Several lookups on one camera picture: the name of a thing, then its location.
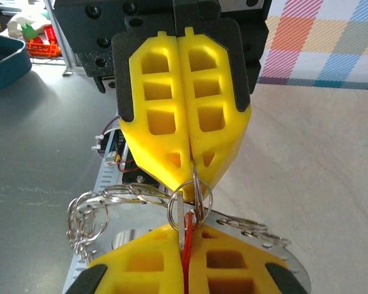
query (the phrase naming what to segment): beige surface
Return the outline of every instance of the beige surface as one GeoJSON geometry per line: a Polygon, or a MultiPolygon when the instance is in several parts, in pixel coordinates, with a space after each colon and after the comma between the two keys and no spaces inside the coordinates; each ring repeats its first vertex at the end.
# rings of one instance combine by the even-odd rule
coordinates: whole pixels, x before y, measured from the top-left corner
{"type": "Polygon", "coordinates": [[[368,91],[257,85],[215,208],[293,240],[312,293],[368,293],[368,91]]]}

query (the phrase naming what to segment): metal chain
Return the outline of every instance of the metal chain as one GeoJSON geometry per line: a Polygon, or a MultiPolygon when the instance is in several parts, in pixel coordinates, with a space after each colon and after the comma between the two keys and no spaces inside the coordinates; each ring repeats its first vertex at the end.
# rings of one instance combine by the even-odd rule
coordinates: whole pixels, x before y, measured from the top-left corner
{"type": "MultiPolygon", "coordinates": [[[[168,222],[174,229],[178,229],[177,223],[172,217],[172,207],[176,201],[177,193],[184,186],[193,183],[188,181],[182,184],[172,195],[165,193],[155,187],[147,184],[120,184],[105,188],[102,192],[87,192],[73,199],[67,210],[67,237],[71,248],[76,254],[80,254],[81,258],[90,262],[97,251],[89,252],[87,247],[98,237],[104,233],[109,224],[108,206],[117,204],[154,204],[167,208],[168,222]],[[105,222],[98,228],[96,224],[95,211],[102,209],[105,212],[105,222]]],[[[213,194],[211,188],[206,183],[200,181],[209,191],[209,207],[203,208],[203,218],[197,220],[199,227],[204,223],[210,214],[213,204],[213,194]]],[[[217,219],[220,225],[228,225],[241,230],[241,234],[251,238],[261,239],[274,245],[286,247],[291,241],[270,234],[267,226],[254,220],[244,219],[242,217],[228,216],[219,213],[222,218],[217,219]]]]}

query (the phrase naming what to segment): teal container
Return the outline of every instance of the teal container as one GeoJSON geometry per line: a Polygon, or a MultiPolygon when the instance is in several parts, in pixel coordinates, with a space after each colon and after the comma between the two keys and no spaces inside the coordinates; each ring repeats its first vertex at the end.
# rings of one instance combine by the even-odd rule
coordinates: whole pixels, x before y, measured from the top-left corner
{"type": "Polygon", "coordinates": [[[0,36],[0,89],[5,88],[31,70],[26,43],[0,36]]]}

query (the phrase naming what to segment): orange basket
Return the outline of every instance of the orange basket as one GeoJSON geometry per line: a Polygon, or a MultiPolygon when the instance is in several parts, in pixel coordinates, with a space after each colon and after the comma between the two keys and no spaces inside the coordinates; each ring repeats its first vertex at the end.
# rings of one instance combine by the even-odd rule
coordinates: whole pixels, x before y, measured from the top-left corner
{"type": "Polygon", "coordinates": [[[34,43],[33,40],[27,43],[27,51],[30,56],[53,58],[61,55],[61,50],[56,43],[51,42],[50,45],[34,43]]]}

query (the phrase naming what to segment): checkered tablecloth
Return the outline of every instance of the checkered tablecloth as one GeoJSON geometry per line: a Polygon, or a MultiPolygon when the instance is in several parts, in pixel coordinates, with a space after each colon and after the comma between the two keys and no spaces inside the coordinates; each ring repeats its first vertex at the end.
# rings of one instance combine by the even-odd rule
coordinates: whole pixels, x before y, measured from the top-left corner
{"type": "Polygon", "coordinates": [[[368,0],[273,0],[260,83],[368,89],[368,0]]]}

